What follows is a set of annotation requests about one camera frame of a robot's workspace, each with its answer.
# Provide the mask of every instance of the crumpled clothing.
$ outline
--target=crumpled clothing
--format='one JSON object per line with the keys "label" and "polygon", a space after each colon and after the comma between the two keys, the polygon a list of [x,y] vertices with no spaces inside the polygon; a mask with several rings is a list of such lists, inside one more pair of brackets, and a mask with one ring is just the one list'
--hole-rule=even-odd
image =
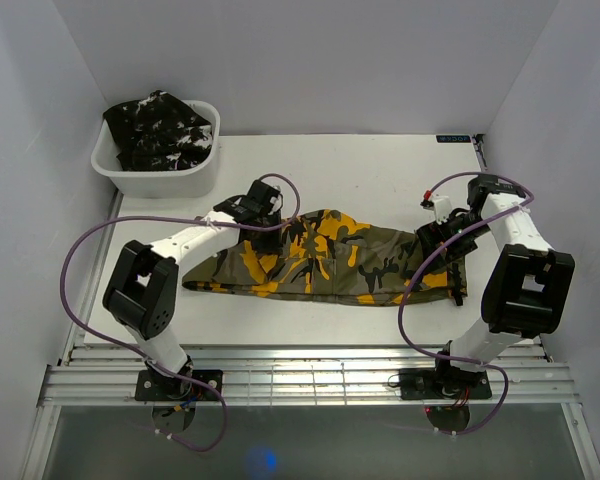
{"label": "crumpled clothing", "polygon": [[121,149],[123,171],[187,170],[211,152],[211,123],[162,90],[111,107],[103,116]]}
{"label": "crumpled clothing", "polygon": [[[345,305],[399,305],[422,264],[413,233],[359,223],[337,210],[298,216],[282,230],[280,254],[259,254],[250,241],[223,250],[186,273],[190,290]],[[464,259],[426,274],[407,303],[461,299]]]}

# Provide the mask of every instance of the gray floor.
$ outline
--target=gray floor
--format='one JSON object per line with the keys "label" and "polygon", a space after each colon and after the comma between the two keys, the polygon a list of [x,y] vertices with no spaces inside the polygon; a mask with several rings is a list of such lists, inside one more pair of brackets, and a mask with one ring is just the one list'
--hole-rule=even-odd
{"label": "gray floor", "polygon": [[[481,418],[490,406],[471,407]],[[464,438],[395,430],[428,427],[421,407],[232,408],[225,440],[196,454],[132,424],[144,407],[64,407],[46,480],[197,479],[581,479],[560,405],[505,405]],[[202,444],[220,411],[199,409],[184,436]]]}

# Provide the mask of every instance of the wall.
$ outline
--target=wall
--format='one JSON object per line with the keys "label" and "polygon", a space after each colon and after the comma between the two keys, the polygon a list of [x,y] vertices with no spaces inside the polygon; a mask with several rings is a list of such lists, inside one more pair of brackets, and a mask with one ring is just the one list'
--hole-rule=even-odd
{"label": "wall", "polygon": [[534,219],[576,259],[558,331],[600,456],[600,0],[562,0],[487,135],[491,169],[531,188]]}
{"label": "wall", "polygon": [[225,133],[484,132],[557,0],[54,0],[111,104]]}
{"label": "wall", "polygon": [[[104,108],[51,0],[0,0],[0,479],[19,473],[67,337],[60,263],[111,200],[89,164]],[[73,268],[74,298],[92,251]]]}

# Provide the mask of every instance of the white plastic bin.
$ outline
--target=white plastic bin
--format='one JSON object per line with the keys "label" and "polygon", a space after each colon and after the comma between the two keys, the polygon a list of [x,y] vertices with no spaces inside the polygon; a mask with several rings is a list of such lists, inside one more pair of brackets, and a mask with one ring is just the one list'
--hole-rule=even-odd
{"label": "white plastic bin", "polygon": [[116,158],[120,149],[113,141],[109,125],[104,121],[91,154],[91,165],[94,170],[100,175],[109,177],[124,195],[130,197],[190,198],[209,193],[215,185],[218,173],[220,114],[206,102],[196,100],[183,100],[183,102],[211,122],[213,143],[211,152],[204,162],[189,170],[177,172],[123,172]]}

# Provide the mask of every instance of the white tabletop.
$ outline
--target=white tabletop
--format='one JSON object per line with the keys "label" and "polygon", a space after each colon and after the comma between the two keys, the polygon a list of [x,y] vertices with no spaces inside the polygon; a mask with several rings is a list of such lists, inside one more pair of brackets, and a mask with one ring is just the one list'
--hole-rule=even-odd
{"label": "white tabletop", "polygon": [[[414,231],[431,222],[420,207],[422,194],[452,173],[479,170],[469,143],[439,144],[432,135],[293,135],[221,137],[220,171],[213,191],[197,199],[124,198],[119,216],[204,215],[225,198],[246,193],[253,179],[268,172],[288,176],[300,190],[302,212],[341,210],[377,226]],[[454,206],[466,206],[467,179],[449,182],[441,192]],[[284,214],[293,210],[285,193]],[[127,222],[115,227],[89,325],[133,342],[102,307],[102,296],[122,246],[149,243],[184,227],[157,222]],[[480,315],[482,292],[498,251],[491,235],[478,239],[466,259],[468,298],[463,307],[449,300],[412,305],[405,325],[422,344],[443,344],[460,336]],[[397,307],[344,306],[191,292],[180,289],[171,325],[190,346],[402,346]],[[87,334],[86,344],[103,343]]]}

